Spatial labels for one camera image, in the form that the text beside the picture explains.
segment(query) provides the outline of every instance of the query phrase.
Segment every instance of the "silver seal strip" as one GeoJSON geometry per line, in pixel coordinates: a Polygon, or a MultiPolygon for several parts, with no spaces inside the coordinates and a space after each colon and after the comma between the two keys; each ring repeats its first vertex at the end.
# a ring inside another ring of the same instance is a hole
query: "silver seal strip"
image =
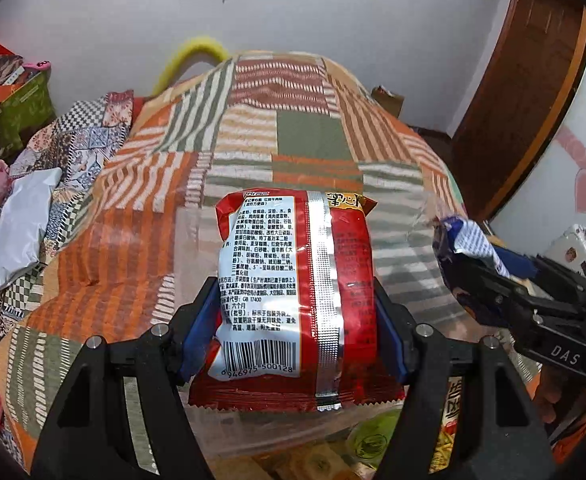
{"type": "Polygon", "coordinates": [[[315,399],[321,412],[339,409],[338,395],[344,355],[344,319],[337,281],[335,247],[330,227],[330,208],[326,195],[308,194],[308,238],[311,244],[315,319],[319,362],[315,399]]]}

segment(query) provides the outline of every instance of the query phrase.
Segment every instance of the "green box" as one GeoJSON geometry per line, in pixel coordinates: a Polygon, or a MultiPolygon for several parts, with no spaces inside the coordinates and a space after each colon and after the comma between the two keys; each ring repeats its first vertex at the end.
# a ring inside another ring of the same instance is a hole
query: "green box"
{"type": "Polygon", "coordinates": [[[2,158],[22,150],[23,139],[29,139],[55,117],[47,83],[46,73],[41,72],[0,103],[2,158]]]}

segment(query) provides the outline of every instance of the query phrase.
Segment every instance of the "wooden door frame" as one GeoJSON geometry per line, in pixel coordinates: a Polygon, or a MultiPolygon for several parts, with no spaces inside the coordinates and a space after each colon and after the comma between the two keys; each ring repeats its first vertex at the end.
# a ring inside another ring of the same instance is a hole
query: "wooden door frame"
{"type": "Polygon", "coordinates": [[[489,63],[486,66],[482,80],[480,81],[480,84],[475,91],[475,95],[473,96],[471,103],[466,109],[466,113],[464,114],[462,121],[459,123],[457,130],[455,130],[455,135],[453,135],[453,146],[456,144],[455,141],[459,141],[460,139],[457,134],[463,132],[466,129],[468,123],[472,120],[475,111],[482,105],[482,98],[484,97],[486,88],[488,86],[487,82],[490,81],[492,73],[495,71],[495,68],[497,67],[498,61],[500,59],[500,55],[502,54],[502,49],[506,43],[506,37],[508,36],[510,26],[513,23],[513,17],[515,16],[515,10],[518,6],[518,1],[519,0],[510,0],[510,3],[508,4],[508,10],[506,11],[506,17],[504,18],[504,25],[502,25],[502,30],[500,31],[500,35],[497,38],[497,42],[495,43],[493,53],[490,55],[489,63]]]}
{"type": "MultiPolygon", "coordinates": [[[[508,4],[508,11],[506,12],[504,25],[502,26],[502,31],[500,32],[497,43],[495,44],[495,49],[493,50],[492,56],[490,57],[490,61],[486,67],[484,76],[482,77],[482,81],[480,82],[480,85],[478,86],[477,91],[471,100],[471,104],[469,105],[468,110],[466,111],[459,127],[455,131],[455,135],[453,136],[453,144],[455,144],[456,139],[460,139],[457,134],[464,131],[468,122],[472,120],[472,116],[477,108],[482,105],[482,97],[486,92],[486,88],[488,86],[487,83],[490,81],[490,77],[498,64],[502,48],[504,47],[506,37],[508,36],[508,32],[513,21],[513,16],[515,15],[518,1],[519,0],[510,0],[510,3],[508,4]]],[[[542,151],[548,145],[548,142],[552,139],[554,133],[559,128],[564,115],[566,115],[567,109],[572,102],[572,98],[574,97],[577,90],[577,86],[582,79],[585,61],[586,7],[584,7],[582,12],[580,31],[578,33],[575,51],[573,52],[572,59],[570,60],[568,72],[566,73],[566,77],[564,78],[560,91],[557,94],[557,97],[553,102],[548,115],[546,116],[538,132],[535,134],[535,138],[526,150],[526,153],[522,159],[518,162],[517,166],[511,172],[511,174],[509,174],[509,176],[506,178],[504,184],[502,184],[495,195],[493,195],[493,197],[487,202],[486,206],[484,206],[484,208],[480,211],[480,214],[476,219],[488,220],[492,218],[513,195],[513,193],[516,192],[524,179],[533,169],[534,164],[537,162],[542,154],[542,151]]]]}

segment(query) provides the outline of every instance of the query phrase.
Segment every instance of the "pink wall decal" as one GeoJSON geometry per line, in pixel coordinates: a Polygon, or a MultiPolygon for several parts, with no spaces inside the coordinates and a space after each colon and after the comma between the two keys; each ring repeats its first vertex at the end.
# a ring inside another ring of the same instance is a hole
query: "pink wall decal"
{"type": "Polygon", "coordinates": [[[575,176],[575,211],[586,213],[586,146],[567,126],[560,126],[555,138],[580,168],[575,176]]]}

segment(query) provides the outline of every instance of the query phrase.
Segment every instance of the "white cloth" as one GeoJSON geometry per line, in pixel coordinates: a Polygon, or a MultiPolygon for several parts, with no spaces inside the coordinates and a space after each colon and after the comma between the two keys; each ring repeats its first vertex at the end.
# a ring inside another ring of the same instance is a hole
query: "white cloth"
{"type": "Polygon", "coordinates": [[[0,290],[39,261],[51,195],[62,170],[34,171],[17,179],[0,212],[0,290]]]}

